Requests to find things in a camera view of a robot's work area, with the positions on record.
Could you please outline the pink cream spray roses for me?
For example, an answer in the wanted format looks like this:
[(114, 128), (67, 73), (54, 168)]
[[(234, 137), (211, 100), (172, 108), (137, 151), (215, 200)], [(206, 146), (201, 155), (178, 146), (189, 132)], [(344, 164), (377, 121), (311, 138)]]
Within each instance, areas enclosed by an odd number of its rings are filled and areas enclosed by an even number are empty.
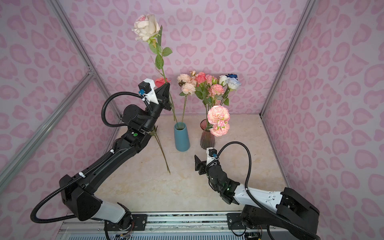
[(197, 81), (196, 81), (196, 71), (191, 71), (189, 74), (180, 74), (177, 77), (178, 84), (181, 87), (180, 96), (184, 97), (183, 113), (182, 113), (182, 123), (184, 122), (186, 106), (188, 101), (188, 96), (195, 94)]

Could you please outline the magenta small rose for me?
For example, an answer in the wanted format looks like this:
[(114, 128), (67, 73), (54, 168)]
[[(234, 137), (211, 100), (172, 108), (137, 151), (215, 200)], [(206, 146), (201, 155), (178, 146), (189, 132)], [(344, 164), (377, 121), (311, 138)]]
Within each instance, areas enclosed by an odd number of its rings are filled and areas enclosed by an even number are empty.
[(157, 143), (158, 143), (158, 146), (161, 150), (161, 153), (163, 155), (163, 158), (165, 160), (165, 164), (166, 164), (166, 168), (167, 168), (167, 171), (169, 173), (169, 175), (171, 175), (171, 171), (170, 171), (170, 168), (169, 168), (169, 165), (168, 165), (168, 162), (167, 162), (167, 158), (166, 158), (166, 155), (165, 155), (165, 152), (164, 152), (164, 149), (163, 149), (163, 146), (161, 144), (161, 140), (160, 140), (160, 137), (158, 135), (158, 127), (157, 126), (154, 126), (154, 129), (151, 131), (151, 136), (155, 137)]

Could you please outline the small pink spray roses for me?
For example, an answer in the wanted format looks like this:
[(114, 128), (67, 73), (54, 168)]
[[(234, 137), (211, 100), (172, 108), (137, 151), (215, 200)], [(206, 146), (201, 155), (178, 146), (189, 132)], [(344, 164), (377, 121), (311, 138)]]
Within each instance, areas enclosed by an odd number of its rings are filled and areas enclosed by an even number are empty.
[(212, 135), (221, 137), (226, 135), (230, 130), (230, 113), (227, 108), (221, 105), (221, 100), (225, 94), (225, 89), (220, 84), (214, 84), (210, 88), (210, 97), (212, 106), (207, 113), (208, 128)]

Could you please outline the cream pink rose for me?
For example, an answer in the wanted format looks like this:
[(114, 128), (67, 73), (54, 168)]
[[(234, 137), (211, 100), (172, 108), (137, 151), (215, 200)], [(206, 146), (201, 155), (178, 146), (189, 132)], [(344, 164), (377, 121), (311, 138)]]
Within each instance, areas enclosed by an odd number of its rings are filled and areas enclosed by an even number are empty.
[(165, 57), (168, 57), (172, 50), (162, 47), (163, 27), (159, 25), (156, 17), (151, 14), (139, 16), (135, 22), (132, 32), (135, 34), (136, 41), (146, 42), (149, 49), (156, 57), (153, 63), (161, 74), (161, 78), (167, 78), (164, 70)]

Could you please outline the pale blue white rose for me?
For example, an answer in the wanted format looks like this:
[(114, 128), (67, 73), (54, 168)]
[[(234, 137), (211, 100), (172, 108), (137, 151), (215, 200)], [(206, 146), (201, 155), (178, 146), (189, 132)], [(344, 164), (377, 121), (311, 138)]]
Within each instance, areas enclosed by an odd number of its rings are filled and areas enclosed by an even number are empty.
[(220, 105), (226, 105), (228, 106), (229, 105), (229, 93), (230, 92), (233, 92), (233, 91), (236, 91), (240, 86), (241, 86), (241, 83), (239, 82), (238, 79), (234, 79), (234, 78), (228, 78), (226, 75), (221, 75), (219, 77), (219, 84), (225, 88), (225, 92), (222, 96), (222, 100), (220, 102)]

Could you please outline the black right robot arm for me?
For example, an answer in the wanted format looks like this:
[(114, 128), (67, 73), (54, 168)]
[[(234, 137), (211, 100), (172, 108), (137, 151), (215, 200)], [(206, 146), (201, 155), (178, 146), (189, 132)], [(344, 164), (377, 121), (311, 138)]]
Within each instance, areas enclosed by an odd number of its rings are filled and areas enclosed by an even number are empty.
[(241, 223), (252, 229), (258, 225), (288, 230), (299, 240), (317, 239), (319, 210), (291, 188), (283, 191), (263, 191), (246, 188), (228, 178), (218, 159), (207, 156), (206, 161), (195, 158), (195, 170), (206, 175), (210, 187), (227, 204), (243, 205)]

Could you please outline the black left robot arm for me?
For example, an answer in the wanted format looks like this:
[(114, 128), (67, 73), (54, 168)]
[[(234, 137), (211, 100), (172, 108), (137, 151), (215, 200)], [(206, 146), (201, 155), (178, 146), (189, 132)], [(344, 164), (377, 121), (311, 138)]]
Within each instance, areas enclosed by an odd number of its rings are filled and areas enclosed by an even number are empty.
[(155, 130), (155, 123), (162, 110), (170, 111), (170, 84), (165, 83), (156, 90), (150, 84), (141, 82), (139, 93), (118, 92), (111, 95), (102, 107), (102, 120), (108, 127), (115, 128), (106, 119), (109, 103), (119, 96), (132, 96), (143, 100), (146, 105), (141, 109), (137, 105), (125, 108), (120, 126), (126, 126), (127, 132), (117, 139), (107, 153), (92, 165), (73, 177), (65, 175), (60, 179), (63, 203), (80, 221), (102, 220), (113, 223), (119, 230), (131, 230), (133, 218), (124, 205), (112, 204), (95, 196), (98, 187), (123, 163), (141, 152), (148, 144)]

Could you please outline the pink glass vase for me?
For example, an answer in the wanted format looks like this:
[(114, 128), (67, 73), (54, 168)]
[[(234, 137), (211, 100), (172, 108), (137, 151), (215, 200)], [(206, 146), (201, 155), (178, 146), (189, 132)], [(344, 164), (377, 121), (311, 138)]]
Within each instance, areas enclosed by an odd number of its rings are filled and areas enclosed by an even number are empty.
[(201, 139), (200, 139), (200, 146), (202, 149), (206, 150), (207, 148), (213, 148), (216, 144), (215, 136), (211, 134), (210, 130), (207, 130), (208, 121), (206, 119), (202, 120), (200, 123), (200, 127), (203, 130)]

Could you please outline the teal ceramic vase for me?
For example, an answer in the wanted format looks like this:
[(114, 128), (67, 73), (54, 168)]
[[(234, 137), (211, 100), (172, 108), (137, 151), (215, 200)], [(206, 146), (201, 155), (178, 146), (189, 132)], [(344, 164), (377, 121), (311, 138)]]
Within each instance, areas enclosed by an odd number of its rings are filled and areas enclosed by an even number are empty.
[(175, 147), (179, 152), (186, 152), (190, 148), (190, 140), (187, 125), (176, 123), (174, 126)]

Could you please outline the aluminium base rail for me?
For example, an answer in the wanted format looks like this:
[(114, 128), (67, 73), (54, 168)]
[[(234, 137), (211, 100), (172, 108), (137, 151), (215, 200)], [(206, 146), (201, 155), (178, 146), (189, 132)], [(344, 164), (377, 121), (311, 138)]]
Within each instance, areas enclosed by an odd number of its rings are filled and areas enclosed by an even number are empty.
[(241, 213), (148, 212), (134, 213), (132, 230), (118, 230), (103, 221), (66, 220), (57, 240), (293, 240), (288, 230), (265, 225), (247, 229)]

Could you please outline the left corner aluminium post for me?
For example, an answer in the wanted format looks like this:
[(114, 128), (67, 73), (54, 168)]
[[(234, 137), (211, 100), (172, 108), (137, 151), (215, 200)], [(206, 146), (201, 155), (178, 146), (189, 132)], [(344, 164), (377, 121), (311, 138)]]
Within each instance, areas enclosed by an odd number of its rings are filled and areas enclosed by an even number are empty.
[(70, 41), (74, 45), (74, 48), (77, 50), (81, 59), (84, 61), (86, 67), (88, 68), (88, 78), (92, 79), (92, 81), (98, 85), (99, 89), (101, 90), (101, 93), (107, 99), (111, 94), (108, 91), (98, 71), (96, 70), (96, 67), (90, 58), (90, 55), (88, 54), (83, 42), (81, 41), (81, 38), (73, 28), (70, 18), (64, 11), (60, 1), (47, 1), (47, 3), (51, 6), (53, 12), (57, 16), (60, 24), (62, 25), (62, 28), (66, 31)]

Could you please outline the corner aluminium post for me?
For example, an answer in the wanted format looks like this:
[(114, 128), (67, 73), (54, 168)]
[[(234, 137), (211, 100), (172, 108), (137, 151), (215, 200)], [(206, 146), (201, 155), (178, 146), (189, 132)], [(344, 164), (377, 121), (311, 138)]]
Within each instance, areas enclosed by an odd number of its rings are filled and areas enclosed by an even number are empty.
[(60, 24), (62, 25), (62, 28), (66, 31), (70, 41), (74, 45), (74, 48), (77, 50), (81, 59), (84, 61), (86, 67), (88, 68), (88, 78), (92, 79), (92, 81), (98, 85), (99, 89), (101, 90), (101, 93), (107, 99), (111, 94), (108, 91), (98, 71), (96, 70), (96, 67), (90, 58), (90, 55), (88, 54), (83, 42), (81, 41), (81, 38), (73, 28), (70, 18), (64, 11), (60, 1), (47, 1), (47, 3), (51, 6), (53, 12), (57, 16)]
[(271, 88), (267, 94), (266, 101), (262, 107), (262, 110), (260, 112), (260, 118), (263, 119), (266, 116), (266, 112), (268, 110), (268, 107), (272, 101), (272, 97), (274, 96), (278, 84), (281, 81), (283, 74), (286, 70), (286, 68), (289, 65), (289, 62), (294, 54), (295, 48), (297, 47), (303, 32), (305, 31), (306, 26), (308, 25), (310, 18), (313, 15), (313, 12), (316, 10), (318, 6), (318, 2), (316, 0), (309, 0), (306, 2), (306, 6), (303, 10), (303, 13), (299, 19), (298, 25), (295, 28), (295, 31), (292, 34), (291, 40), (289, 41), (288, 47), (285, 51), (285, 54), (282, 58), (282, 61), (279, 65), (278, 71), (275, 75), (275, 78), (272, 82)]

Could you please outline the right corner aluminium post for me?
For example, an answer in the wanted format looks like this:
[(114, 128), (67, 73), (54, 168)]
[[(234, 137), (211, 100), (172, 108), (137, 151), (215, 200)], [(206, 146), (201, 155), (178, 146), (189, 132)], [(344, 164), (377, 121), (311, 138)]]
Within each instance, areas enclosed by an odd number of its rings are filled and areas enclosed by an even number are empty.
[(289, 41), (288, 47), (285, 51), (285, 54), (282, 58), (282, 61), (279, 65), (278, 71), (275, 75), (275, 78), (272, 82), (271, 88), (267, 94), (266, 101), (262, 107), (262, 110), (260, 112), (260, 118), (263, 119), (266, 116), (266, 112), (268, 110), (268, 107), (272, 101), (272, 97), (274, 96), (278, 84), (281, 81), (283, 74), (286, 70), (286, 68), (289, 65), (289, 62), (294, 54), (295, 48), (297, 47), (303, 32), (305, 31), (306, 26), (308, 25), (310, 18), (313, 15), (313, 12), (316, 10), (318, 6), (318, 2), (316, 0), (309, 0), (306, 2), (306, 6), (303, 10), (303, 13), (299, 19), (298, 25), (295, 28), (295, 31), (292, 34), (291, 40)]

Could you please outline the diagonal aluminium frame bar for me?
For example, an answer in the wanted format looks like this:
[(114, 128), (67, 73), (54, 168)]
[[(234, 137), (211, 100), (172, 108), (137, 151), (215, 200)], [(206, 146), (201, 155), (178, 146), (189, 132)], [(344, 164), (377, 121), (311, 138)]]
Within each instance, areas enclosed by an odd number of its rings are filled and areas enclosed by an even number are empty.
[(14, 177), (21, 171), (26, 162), (38, 147), (44, 142), (51, 131), (57, 126), (69, 108), (77, 101), (81, 94), (93, 80), (94, 73), (90, 71), (81, 82), (75, 86), (70, 94), (59, 104), (53, 113), (40, 125), (32, 137), (20, 148), (1, 172), (1, 192), (8, 187)]

